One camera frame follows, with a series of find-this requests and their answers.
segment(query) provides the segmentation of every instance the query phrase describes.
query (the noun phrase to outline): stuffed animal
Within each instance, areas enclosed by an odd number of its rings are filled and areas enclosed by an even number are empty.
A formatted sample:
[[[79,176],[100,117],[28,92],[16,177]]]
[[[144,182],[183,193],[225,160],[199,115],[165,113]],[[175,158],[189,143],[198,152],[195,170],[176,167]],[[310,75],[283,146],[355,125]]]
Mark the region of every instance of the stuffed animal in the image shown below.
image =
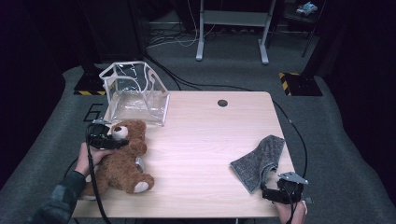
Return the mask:
[[[109,186],[130,194],[152,189],[154,178],[144,174],[135,162],[147,151],[145,133],[146,123],[142,120],[125,120],[111,128],[114,139],[126,139],[129,144],[116,149],[117,153],[102,158],[98,164],[95,177],[99,195],[105,193]],[[92,182],[87,183],[80,198],[95,200]]]

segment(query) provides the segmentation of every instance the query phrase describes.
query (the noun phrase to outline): human hand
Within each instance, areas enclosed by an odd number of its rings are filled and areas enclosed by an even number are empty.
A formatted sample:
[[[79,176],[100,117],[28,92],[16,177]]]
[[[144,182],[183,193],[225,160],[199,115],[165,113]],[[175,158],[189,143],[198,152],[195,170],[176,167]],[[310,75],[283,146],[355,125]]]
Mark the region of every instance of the human hand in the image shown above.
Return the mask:
[[[116,153],[116,150],[100,150],[95,147],[90,147],[90,151],[92,155],[93,166],[96,166],[104,156]],[[88,149],[87,149],[87,144],[85,142],[81,143],[81,147],[79,148],[78,161],[75,171],[81,173],[84,176],[90,174],[90,164],[88,162]]]
[[[274,203],[276,210],[279,213],[280,223],[286,224],[291,216],[291,206],[290,204]],[[293,220],[291,224],[303,224],[305,222],[307,208],[305,202],[299,201],[293,205],[295,211],[293,214]]]

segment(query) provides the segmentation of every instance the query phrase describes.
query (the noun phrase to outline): teddy bear's snout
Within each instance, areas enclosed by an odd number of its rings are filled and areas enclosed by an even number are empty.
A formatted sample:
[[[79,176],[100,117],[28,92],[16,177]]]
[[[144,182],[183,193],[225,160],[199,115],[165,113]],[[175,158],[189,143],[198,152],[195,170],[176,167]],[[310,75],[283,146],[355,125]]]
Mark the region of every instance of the teddy bear's snout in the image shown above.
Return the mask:
[[[125,139],[128,135],[127,127],[116,127],[112,132],[113,138],[116,140]]]

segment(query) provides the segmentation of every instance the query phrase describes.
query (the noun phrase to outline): clear plastic bag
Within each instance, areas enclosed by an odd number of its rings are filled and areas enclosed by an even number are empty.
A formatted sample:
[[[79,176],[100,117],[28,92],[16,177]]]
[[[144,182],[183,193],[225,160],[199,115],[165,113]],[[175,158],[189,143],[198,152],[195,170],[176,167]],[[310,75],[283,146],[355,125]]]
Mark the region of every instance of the clear plastic bag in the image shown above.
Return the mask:
[[[99,77],[104,81],[111,122],[142,119],[147,124],[165,124],[169,91],[147,63],[113,63]]]

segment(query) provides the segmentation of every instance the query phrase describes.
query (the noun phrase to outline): plaid sleeve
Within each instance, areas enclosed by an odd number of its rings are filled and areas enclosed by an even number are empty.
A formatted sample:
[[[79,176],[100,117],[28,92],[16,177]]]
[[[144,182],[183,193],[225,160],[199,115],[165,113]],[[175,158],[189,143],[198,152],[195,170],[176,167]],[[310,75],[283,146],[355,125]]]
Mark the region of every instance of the plaid sleeve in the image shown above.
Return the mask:
[[[84,187],[85,176],[73,171],[55,187],[26,223],[68,223]]]

